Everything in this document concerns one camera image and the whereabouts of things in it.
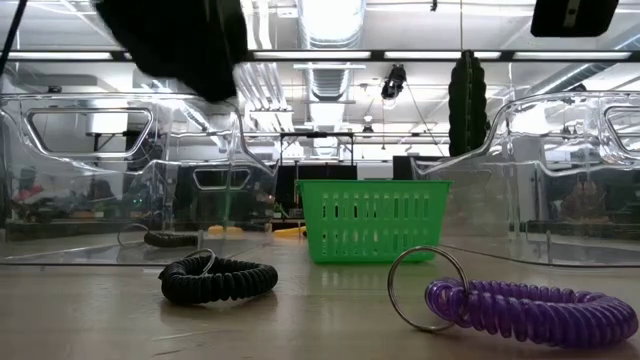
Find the clear plastic bin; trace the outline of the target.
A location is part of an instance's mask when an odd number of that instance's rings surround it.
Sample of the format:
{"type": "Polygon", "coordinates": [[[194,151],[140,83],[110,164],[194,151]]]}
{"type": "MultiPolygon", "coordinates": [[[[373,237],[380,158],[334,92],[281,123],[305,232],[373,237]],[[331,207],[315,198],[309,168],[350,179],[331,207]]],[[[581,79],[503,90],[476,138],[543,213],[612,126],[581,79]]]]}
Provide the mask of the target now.
{"type": "Polygon", "coordinates": [[[0,97],[0,264],[164,265],[268,242],[275,170],[251,153],[236,108],[177,94],[0,97]],[[198,235],[195,247],[142,242],[198,235]],[[237,235],[212,236],[210,226],[237,235]]]}
{"type": "Polygon", "coordinates": [[[511,260],[640,267],[640,91],[508,103],[478,149],[414,159],[451,187],[444,245],[511,260]]]}

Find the purple spring keychain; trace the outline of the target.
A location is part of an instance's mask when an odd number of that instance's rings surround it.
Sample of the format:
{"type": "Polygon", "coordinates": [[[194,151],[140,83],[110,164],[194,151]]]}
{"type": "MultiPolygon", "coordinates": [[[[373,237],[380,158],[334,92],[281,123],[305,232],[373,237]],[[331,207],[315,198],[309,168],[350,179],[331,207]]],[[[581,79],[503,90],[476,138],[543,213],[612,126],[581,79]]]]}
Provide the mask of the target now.
{"type": "Polygon", "coordinates": [[[627,302],[599,292],[468,278],[459,261],[434,246],[401,253],[387,275],[387,294],[396,314],[409,326],[438,333],[454,326],[550,347],[592,349],[617,345],[640,331],[640,317],[627,302]],[[404,260],[429,252],[444,258],[458,277],[439,278],[424,290],[427,308],[441,323],[420,325],[401,309],[396,272],[404,260]]]}

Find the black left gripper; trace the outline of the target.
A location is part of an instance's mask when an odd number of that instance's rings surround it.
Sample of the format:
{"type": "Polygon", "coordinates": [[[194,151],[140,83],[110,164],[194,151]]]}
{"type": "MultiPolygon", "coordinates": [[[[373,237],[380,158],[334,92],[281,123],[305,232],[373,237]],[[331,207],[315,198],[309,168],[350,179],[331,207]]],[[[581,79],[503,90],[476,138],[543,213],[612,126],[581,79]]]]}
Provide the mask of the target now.
{"type": "Polygon", "coordinates": [[[146,75],[173,78],[215,103],[237,95],[248,55],[240,0],[98,0],[95,11],[146,75]]]}

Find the black overhead frame bar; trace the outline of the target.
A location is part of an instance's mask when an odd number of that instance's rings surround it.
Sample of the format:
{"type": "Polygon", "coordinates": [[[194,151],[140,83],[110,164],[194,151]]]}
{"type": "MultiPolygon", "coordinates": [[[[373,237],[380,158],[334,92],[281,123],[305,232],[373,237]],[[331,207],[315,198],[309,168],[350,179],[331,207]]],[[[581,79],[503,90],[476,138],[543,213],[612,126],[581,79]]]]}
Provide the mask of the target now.
{"type": "MultiPolygon", "coordinates": [[[[640,50],[614,51],[476,51],[484,62],[640,63],[640,50]]],[[[447,50],[251,50],[247,62],[449,62],[461,56],[447,50]]],[[[131,62],[125,51],[35,51],[9,53],[18,62],[131,62]]]]}

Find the green plastic basket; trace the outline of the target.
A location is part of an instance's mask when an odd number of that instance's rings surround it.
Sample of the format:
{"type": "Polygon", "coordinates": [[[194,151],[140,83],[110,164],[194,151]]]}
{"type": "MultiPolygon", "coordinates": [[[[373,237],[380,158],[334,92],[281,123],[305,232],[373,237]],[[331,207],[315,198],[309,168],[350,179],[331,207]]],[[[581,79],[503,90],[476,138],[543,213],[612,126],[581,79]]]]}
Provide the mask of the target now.
{"type": "Polygon", "coordinates": [[[309,254],[316,264],[392,263],[437,246],[447,180],[300,180],[309,254]]]}

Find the black monitor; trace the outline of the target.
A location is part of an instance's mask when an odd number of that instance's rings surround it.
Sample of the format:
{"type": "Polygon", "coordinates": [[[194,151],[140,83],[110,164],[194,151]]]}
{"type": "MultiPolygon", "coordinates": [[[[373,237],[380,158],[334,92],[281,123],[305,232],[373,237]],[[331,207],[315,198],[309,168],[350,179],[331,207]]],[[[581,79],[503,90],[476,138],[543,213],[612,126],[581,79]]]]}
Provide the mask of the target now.
{"type": "Polygon", "coordinates": [[[356,180],[357,167],[345,164],[285,165],[278,169],[276,203],[289,214],[301,205],[297,190],[298,180],[356,180]]]}
{"type": "Polygon", "coordinates": [[[392,175],[394,180],[414,179],[414,157],[394,156],[392,159],[392,175]]]}

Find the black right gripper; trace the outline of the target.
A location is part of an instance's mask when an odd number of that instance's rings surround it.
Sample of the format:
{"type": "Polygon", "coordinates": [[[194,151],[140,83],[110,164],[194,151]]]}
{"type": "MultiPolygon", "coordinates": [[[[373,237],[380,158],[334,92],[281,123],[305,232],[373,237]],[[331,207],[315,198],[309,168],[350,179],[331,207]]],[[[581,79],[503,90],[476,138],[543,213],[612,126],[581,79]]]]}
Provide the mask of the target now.
{"type": "Polygon", "coordinates": [[[619,0],[536,0],[530,33],[534,37],[581,38],[604,34],[619,0]]]}

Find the black spring keychain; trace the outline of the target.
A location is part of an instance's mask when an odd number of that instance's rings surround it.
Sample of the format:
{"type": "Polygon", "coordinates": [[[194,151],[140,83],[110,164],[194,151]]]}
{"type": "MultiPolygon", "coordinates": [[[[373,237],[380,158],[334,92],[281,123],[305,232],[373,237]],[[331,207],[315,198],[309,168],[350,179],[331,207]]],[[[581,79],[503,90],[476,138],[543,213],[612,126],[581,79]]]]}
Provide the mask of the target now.
{"type": "Polygon", "coordinates": [[[121,247],[136,246],[136,243],[125,243],[121,235],[125,230],[141,229],[144,231],[142,242],[156,248],[195,247],[199,243],[198,235],[179,234],[172,232],[154,232],[144,224],[131,223],[124,226],[116,235],[116,241],[121,247]]]}
{"type": "Polygon", "coordinates": [[[211,249],[201,249],[167,265],[158,278],[169,302],[197,305],[262,295],[275,287],[279,275],[271,265],[218,257],[211,249]]]}

